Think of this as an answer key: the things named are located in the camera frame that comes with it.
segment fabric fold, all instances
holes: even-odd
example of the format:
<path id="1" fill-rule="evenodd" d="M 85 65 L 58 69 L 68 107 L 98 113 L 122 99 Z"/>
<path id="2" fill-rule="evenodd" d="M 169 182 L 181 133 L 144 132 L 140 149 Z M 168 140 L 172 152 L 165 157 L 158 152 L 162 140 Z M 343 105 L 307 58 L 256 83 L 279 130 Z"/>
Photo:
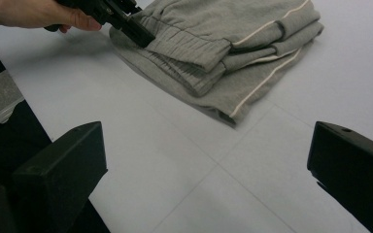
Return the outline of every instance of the fabric fold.
<path id="1" fill-rule="evenodd" d="M 167 92 L 232 124 L 323 30 L 311 0 L 160 0 L 134 17 L 155 40 L 141 49 L 112 28 L 118 52 Z"/>

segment white table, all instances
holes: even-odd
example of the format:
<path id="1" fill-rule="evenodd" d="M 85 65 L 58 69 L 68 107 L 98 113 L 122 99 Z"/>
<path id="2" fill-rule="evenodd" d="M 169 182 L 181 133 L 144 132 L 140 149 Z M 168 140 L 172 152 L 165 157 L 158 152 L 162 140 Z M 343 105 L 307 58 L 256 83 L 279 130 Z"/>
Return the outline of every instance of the white table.
<path id="1" fill-rule="evenodd" d="M 90 200 L 112 232 L 367 232 L 306 162 L 317 120 L 373 140 L 373 1 L 313 2 L 322 35 L 235 129 L 131 70 L 109 26 L 0 26 L 0 58 L 52 140 L 102 121 L 109 172 Z"/>

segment folded gray pants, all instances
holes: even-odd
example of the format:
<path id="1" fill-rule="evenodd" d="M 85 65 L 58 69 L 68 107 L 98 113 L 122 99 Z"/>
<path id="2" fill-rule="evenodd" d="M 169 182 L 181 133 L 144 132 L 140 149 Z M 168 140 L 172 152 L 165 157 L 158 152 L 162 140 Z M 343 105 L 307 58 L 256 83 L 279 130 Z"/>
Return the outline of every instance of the folded gray pants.
<path id="1" fill-rule="evenodd" d="M 169 93 L 232 124 L 323 30 L 310 0 L 159 0 L 134 17 L 155 40 L 141 49 L 112 28 L 119 54 Z"/>

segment white table surface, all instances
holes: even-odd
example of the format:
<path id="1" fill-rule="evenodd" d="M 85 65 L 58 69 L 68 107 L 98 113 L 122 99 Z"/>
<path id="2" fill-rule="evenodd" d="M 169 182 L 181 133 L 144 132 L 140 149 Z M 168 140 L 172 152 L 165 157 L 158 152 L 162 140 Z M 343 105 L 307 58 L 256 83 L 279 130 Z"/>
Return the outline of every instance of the white table surface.
<path id="1" fill-rule="evenodd" d="M 131 70 L 109 26 L 0 26 L 0 58 L 52 140 L 102 121 L 109 172 L 90 200 L 111 232 L 367 232 L 306 163 L 317 120 L 373 140 L 373 1 L 313 2 L 322 35 L 236 128 Z"/>

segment hand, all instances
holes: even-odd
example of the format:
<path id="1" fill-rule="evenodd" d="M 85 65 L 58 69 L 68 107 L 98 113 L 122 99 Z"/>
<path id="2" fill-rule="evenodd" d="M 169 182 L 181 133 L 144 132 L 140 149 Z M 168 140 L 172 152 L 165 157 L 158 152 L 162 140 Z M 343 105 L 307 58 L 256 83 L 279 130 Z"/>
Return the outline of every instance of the hand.
<path id="1" fill-rule="evenodd" d="M 67 32 L 71 26 L 97 31 L 101 25 L 79 9 L 64 7 L 54 0 L 0 0 L 0 24 L 24 28 L 39 28 L 62 24 Z"/>

